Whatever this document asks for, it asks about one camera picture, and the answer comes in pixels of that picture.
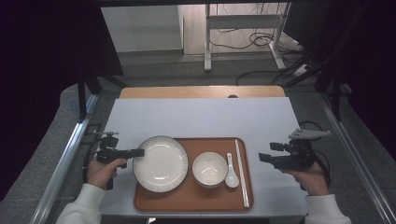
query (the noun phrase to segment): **gray carpet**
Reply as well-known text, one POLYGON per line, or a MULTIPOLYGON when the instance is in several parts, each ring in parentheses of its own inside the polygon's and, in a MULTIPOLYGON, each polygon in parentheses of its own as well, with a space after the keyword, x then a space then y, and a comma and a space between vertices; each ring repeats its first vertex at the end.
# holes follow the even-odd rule
MULTIPOLYGON (((120 56, 125 77, 118 78, 131 86, 139 87, 234 85, 236 78, 246 72, 276 69, 271 55, 268 54, 215 56, 211 73, 204 72, 202 57, 181 57, 179 55, 136 57, 120 56)), ((265 85, 271 82, 275 76, 276 74, 273 73, 251 74, 241 78, 238 84, 265 85)), ((103 129, 121 89, 105 79, 99 79, 103 90, 92 113, 90 124, 100 124, 103 129)), ((285 92, 291 100, 297 120, 311 120, 324 130, 333 132, 333 126, 320 105, 318 94, 313 91, 312 83, 314 81, 315 77, 311 77, 293 88, 285 89, 285 92)), ((0 202, 0 223, 27 223, 31 219, 76 126, 78 120, 77 99, 76 86, 63 92, 61 106, 48 133, 7 197, 0 202)), ((395 207, 396 179, 390 177, 396 172, 394 160, 356 116, 348 105, 346 97, 341 100, 341 117, 377 184, 388 197, 392 207, 395 207)), ((96 129, 95 126, 90 126, 87 133, 94 129, 96 129)), ((89 143, 92 139, 92 135, 86 135, 82 142, 89 143)), ((337 202, 343 213, 349 216, 353 223, 382 223, 372 199, 357 175, 338 136, 333 134, 315 141, 313 147, 325 153, 330 160, 332 165, 331 192, 336 194, 337 202)), ((78 152, 64 184, 49 213, 47 223, 54 223, 64 206, 72 202, 78 195, 82 177, 81 164, 87 150, 88 145, 81 144, 78 147, 78 152)), ((270 218, 270 221, 272 224, 283 224, 297 223, 300 219, 300 217, 275 217, 270 218)), ((146 220, 103 216, 102 223, 143 224, 146 223, 146 220)))

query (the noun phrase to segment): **person's arm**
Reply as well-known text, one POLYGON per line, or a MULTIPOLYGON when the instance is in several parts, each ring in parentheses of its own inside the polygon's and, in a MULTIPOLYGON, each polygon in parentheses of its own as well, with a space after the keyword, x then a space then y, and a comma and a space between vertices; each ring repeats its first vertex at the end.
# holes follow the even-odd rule
POLYGON ((69 203, 59 215, 57 224, 96 224, 100 223, 99 205, 106 195, 106 183, 117 176, 117 167, 126 160, 117 159, 104 165, 96 160, 90 162, 87 184, 73 203, 69 203))
POLYGON ((338 208, 335 195, 330 194, 323 171, 315 162, 304 172, 282 170, 282 173, 293 175, 308 192, 306 203, 308 215, 305 224, 351 224, 349 217, 344 216, 338 208))

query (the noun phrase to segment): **dark background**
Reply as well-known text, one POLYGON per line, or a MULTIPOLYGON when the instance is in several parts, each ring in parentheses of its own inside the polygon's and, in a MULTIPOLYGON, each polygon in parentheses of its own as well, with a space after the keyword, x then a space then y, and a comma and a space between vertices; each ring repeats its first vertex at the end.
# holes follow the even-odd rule
POLYGON ((50 126, 61 92, 78 77, 122 70, 99 7, 2 1, 0 10, 3 200, 50 126))
POLYGON ((349 103, 396 160, 394 77, 396 71, 396 3, 394 1, 326 1, 291 3, 284 32, 298 41, 311 63, 323 62, 339 41, 354 9, 367 4, 342 51, 337 55, 341 82, 352 93, 349 103))

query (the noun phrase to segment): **hand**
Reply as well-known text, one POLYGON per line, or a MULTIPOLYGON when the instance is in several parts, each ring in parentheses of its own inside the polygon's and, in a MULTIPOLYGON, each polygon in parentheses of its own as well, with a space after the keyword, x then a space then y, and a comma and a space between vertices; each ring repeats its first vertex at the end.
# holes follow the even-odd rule
POLYGON ((324 173, 316 162, 307 171, 281 171, 282 173, 293 175, 294 179, 306 189, 310 196, 323 196, 330 194, 324 178, 324 173))
POLYGON ((88 167, 87 183, 106 190, 108 180, 117 176, 117 167, 125 163, 125 159, 116 159, 109 164, 103 164, 94 158, 88 167))

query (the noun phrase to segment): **black curtain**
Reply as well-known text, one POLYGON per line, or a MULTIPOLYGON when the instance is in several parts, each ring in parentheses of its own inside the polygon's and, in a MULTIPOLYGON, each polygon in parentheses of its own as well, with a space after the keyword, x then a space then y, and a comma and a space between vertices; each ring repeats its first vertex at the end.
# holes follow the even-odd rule
POLYGON ((396 3, 371 1, 343 51, 356 113, 396 160, 396 3))
POLYGON ((99 7, 0 4, 3 200, 50 126, 61 92, 78 76, 93 80, 95 71, 122 76, 122 70, 99 7))

